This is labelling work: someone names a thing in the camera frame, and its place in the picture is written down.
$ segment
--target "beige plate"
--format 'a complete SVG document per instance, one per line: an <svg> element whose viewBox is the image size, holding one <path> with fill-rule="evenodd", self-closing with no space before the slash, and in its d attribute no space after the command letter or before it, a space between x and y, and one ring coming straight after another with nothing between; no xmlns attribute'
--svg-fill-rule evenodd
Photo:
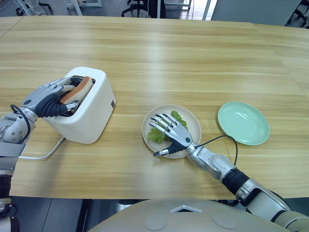
<svg viewBox="0 0 309 232"><path fill-rule="evenodd" d="M197 120L197 118L194 116L194 114L192 114L190 111L188 111L187 109L178 106L178 105L161 105L156 107L155 109L153 109L152 111L150 111L147 116L144 119L143 122L143 126L142 126L142 134L143 134L143 138L145 143L148 145L148 147L153 151L160 151L163 150L164 148L167 148L170 146L170 142L166 142L164 141L161 144L156 143L153 140L148 140L147 139L147 133L151 131L152 126L150 126L148 123L150 121L153 121L150 119L150 116L155 116L156 113L164 113L164 114L171 114L171 112L175 110L179 113L179 115L182 117L182 120L187 122L187 127L189 129L189 132L192 135L192 139L195 143L199 143L202 137L202 130L201 130L201 126ZM176 158L182 158L186 156L186 152L185 151L179 151L176 152L174 154L169 154L166 155L164 157L167 158L172 158L172 159L176 159Z"/></svg>

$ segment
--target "toaster power cord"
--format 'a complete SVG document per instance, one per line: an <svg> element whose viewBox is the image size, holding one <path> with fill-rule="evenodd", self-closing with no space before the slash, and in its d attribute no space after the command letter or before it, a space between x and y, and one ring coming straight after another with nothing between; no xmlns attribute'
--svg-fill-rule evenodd
<svg viewBox="0 0 309 232"><path fill-rule="evenodd" d="M65 138L62 137L57 143L56 145L53 147L53 149L51 149L50 152L48 152L45 156L42 156L42 157L28 157L28 156L19 156L20 159L25 159L25 160L44 160L48 157L50 157L53 152L59 147L59 145L62 143L62 141L64 140Z"/></svg>

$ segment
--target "humanoid robot hand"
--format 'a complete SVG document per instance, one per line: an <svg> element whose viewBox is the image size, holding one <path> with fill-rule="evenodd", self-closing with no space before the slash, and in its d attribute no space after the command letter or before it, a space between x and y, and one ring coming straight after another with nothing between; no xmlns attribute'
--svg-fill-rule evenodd
<svg viewBox="0 0 309 232"><path fill-rule="evenodd" d="M169 147L155 152L154 156L164 156L185 150L193 142L189 131L173 116L168 114L155 114L155 116L150 118L157 123L149 122L149 125L163 132L172 142Z"/></svg>
<svg viewBox="0 0 309 232"><path fill-rule="evenodd" d="M28 108L38 117L62 115L78 105L77 102L61 104L59 101L66 92L75 88L71 83L78 81L78 79L78 77L69 77L46 83L28 95L21 106Z"/></svg>

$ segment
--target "table leg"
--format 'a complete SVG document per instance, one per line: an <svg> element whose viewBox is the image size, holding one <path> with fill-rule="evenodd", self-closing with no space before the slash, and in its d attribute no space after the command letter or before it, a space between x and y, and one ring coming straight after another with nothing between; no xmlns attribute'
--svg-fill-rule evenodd
<svg viewBox="0 0 309 232"><path fill-rule="evenodd" d="M158 10L157 10L157 18L160 18L161 16L161 0L158 0Z"/></svg>
<svg viewBox="0 0 309 232"><path fill-rule="evenodd" d="M203 15L202 20L206 19L210 4L211 4L211 0L207 0L207 4L206 4L206 7L205 7L205 11L204 11L204 15Z"/></svg>
<svg viewBox="0 0 309 232"><path fill-rule="evenodd" d="M191 8L191 2L192 2L192 0L189 1L188 10Z"/></svg>

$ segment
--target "bread slice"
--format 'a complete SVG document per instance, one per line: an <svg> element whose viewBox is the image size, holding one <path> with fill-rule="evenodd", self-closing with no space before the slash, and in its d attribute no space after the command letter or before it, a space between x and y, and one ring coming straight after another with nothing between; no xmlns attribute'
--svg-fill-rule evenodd
<svg viewBox="0 0 309 232"><path fill-rule="evenodd" d="M73 101L78 100L78 104L80 105L92 86L92 79L89 76L85 76L75 89L60 99L60 102L62 104L70 104Z"/></svg>

